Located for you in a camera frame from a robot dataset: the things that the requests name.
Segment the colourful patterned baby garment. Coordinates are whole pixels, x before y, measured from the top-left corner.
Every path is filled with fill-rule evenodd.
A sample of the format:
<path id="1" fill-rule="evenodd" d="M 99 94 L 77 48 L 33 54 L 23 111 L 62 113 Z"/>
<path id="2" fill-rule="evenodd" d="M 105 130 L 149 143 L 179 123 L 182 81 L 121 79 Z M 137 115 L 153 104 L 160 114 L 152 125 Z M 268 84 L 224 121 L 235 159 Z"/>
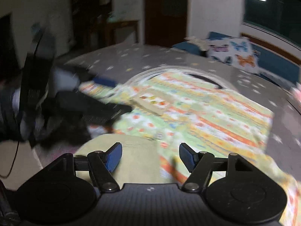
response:
<path id="1" fill-rule="evenodd" d="M 238 83 L 267 100 L 267 106 L 179 70 L 154 70 L 114 88 L 82 83 L 82 93 L 107 103 L 131 104 L 133 111 L 114 123 L 112 134 L 91 125 L 92 140 L 78 154 L 120 142 L 118 183 L 182 184 L 189 173 L 180 161 L 181 143 L 222 158 L 238 153 L 285 190 L 288 202 L 281 223 L 300 225 L 300 179 L 294 178 L 292 168 L 300 161 L 300 117 L 286 97 L 270 96 L 269 86 L 252 83 L 248 73 Z"/>

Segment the blue sofa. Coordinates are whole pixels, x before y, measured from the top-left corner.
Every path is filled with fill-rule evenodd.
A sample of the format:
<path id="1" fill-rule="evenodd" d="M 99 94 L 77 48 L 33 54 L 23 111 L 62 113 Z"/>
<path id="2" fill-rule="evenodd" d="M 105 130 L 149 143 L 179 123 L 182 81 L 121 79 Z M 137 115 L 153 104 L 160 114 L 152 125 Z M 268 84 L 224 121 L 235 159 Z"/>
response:
<path id="1" fill-rule="evenodd" d="M 279 48 L 251 36 L 210 32 L 207 39 L 186 37 L 173 48 L 258 75 L 283 88 L 300 83 L 300 60 L 282 55 Z"/>

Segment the round table induction cooker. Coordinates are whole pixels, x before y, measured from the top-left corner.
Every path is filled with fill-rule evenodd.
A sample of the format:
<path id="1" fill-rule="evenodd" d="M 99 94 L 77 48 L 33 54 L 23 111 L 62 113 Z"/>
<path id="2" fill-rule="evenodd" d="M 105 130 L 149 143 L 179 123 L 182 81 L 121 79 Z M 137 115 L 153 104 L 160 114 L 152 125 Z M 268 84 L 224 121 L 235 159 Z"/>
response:
<path id="1" fill-rule="evenodd" d="M 166 72 L 182 73 L 185 75 L 192 76 L 196 79 L 200 79 L 212 83 L 214 85 L 217 85 L 220 89 L 225 88 L 225 89 L 231 89 L 233 91 L 238 92 L 238 89 L 234 85 L 232 85 L 229 81 L 226 81 L 224 78 L 221 78 L 212 73 L 208 73 L 204 70 L 199 70 L 196 68 L 186 67 L 186 66 L 161 66 L 161 67 L 149 69 L 131 77 L 125 83 L 125 85 L 134 86 L 138 83 L 149 80 L 155 76 L 161 75 Z"/>

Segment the green framed window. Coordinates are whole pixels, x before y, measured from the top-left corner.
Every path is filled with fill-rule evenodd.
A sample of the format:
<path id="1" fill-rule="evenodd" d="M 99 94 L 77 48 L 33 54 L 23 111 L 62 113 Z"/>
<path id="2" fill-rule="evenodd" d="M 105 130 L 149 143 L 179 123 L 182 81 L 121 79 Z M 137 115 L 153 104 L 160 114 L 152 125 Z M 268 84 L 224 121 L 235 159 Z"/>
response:
<path id="1" fill-rule="evenodd" d="M 300 47 L 300 0 L 245 0 L 243 21 Z"/>

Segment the wooden side table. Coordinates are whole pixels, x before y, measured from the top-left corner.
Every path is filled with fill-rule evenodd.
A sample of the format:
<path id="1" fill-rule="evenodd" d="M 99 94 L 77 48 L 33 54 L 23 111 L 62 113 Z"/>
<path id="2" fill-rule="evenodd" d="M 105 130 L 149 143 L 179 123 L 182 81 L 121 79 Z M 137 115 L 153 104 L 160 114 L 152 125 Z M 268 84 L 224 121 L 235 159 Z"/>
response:
<path id="1" fill-rule="evenodd" d="M 107 22 L 105 25 L 107 47 L 125 41 L 130 35 L 135 43 L 139 42 L 139 20 Z"/>

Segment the cream lace cloth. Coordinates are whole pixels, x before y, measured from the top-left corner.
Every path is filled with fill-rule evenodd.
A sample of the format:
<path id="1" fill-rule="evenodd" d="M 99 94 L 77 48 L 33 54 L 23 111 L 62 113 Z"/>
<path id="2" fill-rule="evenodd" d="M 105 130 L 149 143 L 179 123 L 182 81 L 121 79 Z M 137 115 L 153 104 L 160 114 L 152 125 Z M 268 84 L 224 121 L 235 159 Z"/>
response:
<path id="1" fill-rule="evenodd" d="M 201 51 L 208 51 L 210 49 L 210 46 L 205 39 L 199 39 L 195 36 L 191 37 L 185 37 L 185 40 L 187 43 L 196 45 Z"/>

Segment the dark wooden door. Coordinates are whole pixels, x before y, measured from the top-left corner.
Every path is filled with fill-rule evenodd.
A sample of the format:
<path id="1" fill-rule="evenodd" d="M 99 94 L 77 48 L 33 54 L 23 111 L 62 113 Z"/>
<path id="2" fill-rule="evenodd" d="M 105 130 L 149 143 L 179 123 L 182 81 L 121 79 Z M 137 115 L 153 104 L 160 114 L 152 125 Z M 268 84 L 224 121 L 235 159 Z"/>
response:
<path id="1" fill-rule="evenodd" d="M 186 37 L 188 0 L 144 0 L 144 40 L 172 47 Z"/>

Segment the dark bookshelf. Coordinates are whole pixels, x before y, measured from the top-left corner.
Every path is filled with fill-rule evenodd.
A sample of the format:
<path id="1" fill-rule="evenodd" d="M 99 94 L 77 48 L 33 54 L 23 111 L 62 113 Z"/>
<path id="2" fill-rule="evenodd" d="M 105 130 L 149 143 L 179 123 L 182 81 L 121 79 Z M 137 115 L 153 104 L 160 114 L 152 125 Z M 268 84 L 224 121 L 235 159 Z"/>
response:
<path id="1" fill-rule="evenodd" d="M 91 52 L 105 47 L 112 0 L 70 0 L 70 10 L 74 49 Z"/>

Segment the butterfly print pillow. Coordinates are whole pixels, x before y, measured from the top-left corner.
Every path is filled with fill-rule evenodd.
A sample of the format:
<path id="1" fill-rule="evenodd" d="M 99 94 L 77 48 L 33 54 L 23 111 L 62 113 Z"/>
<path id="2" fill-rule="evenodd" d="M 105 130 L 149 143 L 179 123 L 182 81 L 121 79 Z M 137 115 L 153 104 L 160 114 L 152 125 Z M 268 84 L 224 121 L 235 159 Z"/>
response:
<path id="1" fill-rule="evenodd" d="M 207 40 L 208 55 L 220 63 L 252 74 L 259 73 L 258 57 L 246 37 L 226 37 Z"/>

